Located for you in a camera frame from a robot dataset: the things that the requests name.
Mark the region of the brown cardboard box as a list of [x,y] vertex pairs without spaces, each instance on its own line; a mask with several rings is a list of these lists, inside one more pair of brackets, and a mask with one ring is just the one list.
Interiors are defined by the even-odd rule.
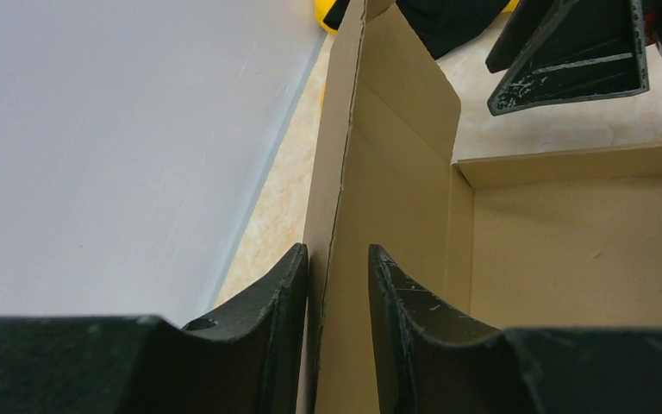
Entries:
[[460,101],[397,6],[350,3],[303,239],[309,413],[379,410],[372,244],[496,329],[662,329],[662,142],[453,160]]

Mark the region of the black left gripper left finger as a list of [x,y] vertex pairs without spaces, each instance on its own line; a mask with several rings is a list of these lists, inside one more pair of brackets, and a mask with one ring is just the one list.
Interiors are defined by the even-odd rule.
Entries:
[[224,304],[157,316],[0,317],[0,413],[292,413],[309,254]]

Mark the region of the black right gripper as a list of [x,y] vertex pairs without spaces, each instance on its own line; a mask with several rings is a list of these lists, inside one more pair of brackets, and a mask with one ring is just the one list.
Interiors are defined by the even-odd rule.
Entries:
[[662,0],[520,1],[485,60],[504,73],[487,107],[501,116],[644,93],[653,44],[662,58]]

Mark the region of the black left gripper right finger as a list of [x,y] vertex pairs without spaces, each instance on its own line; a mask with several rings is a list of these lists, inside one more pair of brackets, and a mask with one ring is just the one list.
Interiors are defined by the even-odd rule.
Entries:
[[368,251],[383,413],[662,413],[662,329],[496,329]]

